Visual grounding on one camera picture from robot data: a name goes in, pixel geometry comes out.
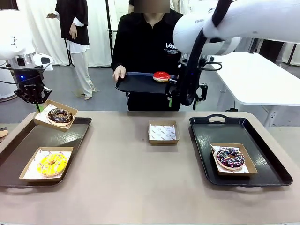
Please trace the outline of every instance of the yellow icing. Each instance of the yellow icing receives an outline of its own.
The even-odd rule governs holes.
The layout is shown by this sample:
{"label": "yellow icing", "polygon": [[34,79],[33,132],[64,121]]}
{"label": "yellow icing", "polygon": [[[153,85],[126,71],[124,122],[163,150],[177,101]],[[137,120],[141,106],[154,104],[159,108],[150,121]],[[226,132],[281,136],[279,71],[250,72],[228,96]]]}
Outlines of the yellow icing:
{"label": "yellow icing", "polygon": [[37,171],[45,177],[52,177],[63,171],[67,163],[68,160],[63,154],[50,154],[37,165]]}

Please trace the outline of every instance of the mannequin hand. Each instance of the mannequin hand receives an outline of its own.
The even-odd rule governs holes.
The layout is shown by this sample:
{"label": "mannequin hand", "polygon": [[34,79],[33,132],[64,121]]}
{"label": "mannequin hand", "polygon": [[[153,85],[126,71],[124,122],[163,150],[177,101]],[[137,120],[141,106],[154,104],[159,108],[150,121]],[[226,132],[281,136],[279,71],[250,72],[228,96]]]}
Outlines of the mannequin hand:
{"label": "mannequin hand", "polygon": [[54,13],[48,13],[47,18],[55,19],[57,16]]}
{"label": "mannequin hand", "polygon": [[76,28],[76,25],[74,23],[72,23],[72,25],[71,25],[70,35],[72,36],[73,40],[75,40],[76,38],[78,38],[78,36],[77,36],[77,28]]}
{"label": "mannequin hand", "polygon": [[123,79],[125,77],[125,73],[126,73],[125,67],[123,67],[121,65],[118,66],[113,73],[113,77],[114,77],[115,81],[118,81],[119,77],[121,77]]}

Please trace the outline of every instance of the black object on table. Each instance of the black object on table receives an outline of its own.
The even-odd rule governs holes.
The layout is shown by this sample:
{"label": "black object on table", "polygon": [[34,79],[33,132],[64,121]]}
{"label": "black object on table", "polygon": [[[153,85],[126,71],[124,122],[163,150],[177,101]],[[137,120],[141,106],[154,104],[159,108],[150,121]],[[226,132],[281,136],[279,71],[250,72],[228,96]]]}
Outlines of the black object on table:
{"label": "black object on table", "polygon": [[155,81],[153,74],[128,72],[124,79],[118,80],[116,89],[122,92],[164,94],[167,84]]}
{"label": "black object on table", "polygon": [[[213,117],[222,117],[225,122],[210,122]],[[288,186],[292,184],[293,179],[289,172],[247,119],[214,114],[208,117],[190,118],[190,124],[205,175],[211,183],[241,187]],[[257,174],[251,177],[220,176],[210,143],[243,144],[257,169]]]}
{"label": "black object on table", "polygon": [[[36,125],[32,120],[0,153],[0,187],[33,188],[59,184],[68,172],[68,168],[90,126],[91,118],[75,118],[67,132],[50,127]],[[20,180],[23,169],[40,147],[73,147],[72,154],[60,181],[26,182]]]}

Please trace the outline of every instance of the black pants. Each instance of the black pants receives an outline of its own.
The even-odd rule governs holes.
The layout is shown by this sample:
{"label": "black pants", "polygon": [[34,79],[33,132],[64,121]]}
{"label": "black pants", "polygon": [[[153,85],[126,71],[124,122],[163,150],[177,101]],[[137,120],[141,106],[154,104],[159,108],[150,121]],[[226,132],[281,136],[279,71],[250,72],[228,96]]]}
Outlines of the black pants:
{"label": "black pants", "polygon": [[279,41],[264,40],[259,54],[275,63],[283,47],[283,44],[283,42]]}
{"label": "black pants", "polygon": [[180,99],[175,97],[170,101],[163,94],[149,93],[127,93],[127,105],[129,111],[178,111],[180,109]]}

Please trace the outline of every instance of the neck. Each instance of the neck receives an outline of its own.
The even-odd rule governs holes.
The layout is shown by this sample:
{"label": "neck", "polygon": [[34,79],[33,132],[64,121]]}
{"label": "neck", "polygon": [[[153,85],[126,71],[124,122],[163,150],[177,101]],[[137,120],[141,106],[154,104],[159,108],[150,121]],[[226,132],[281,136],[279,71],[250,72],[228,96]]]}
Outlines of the neck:
{"label": "neck", "polygon": [[156,23],[162,20],[165,13],[144,13],[145,20],[153,27]]}

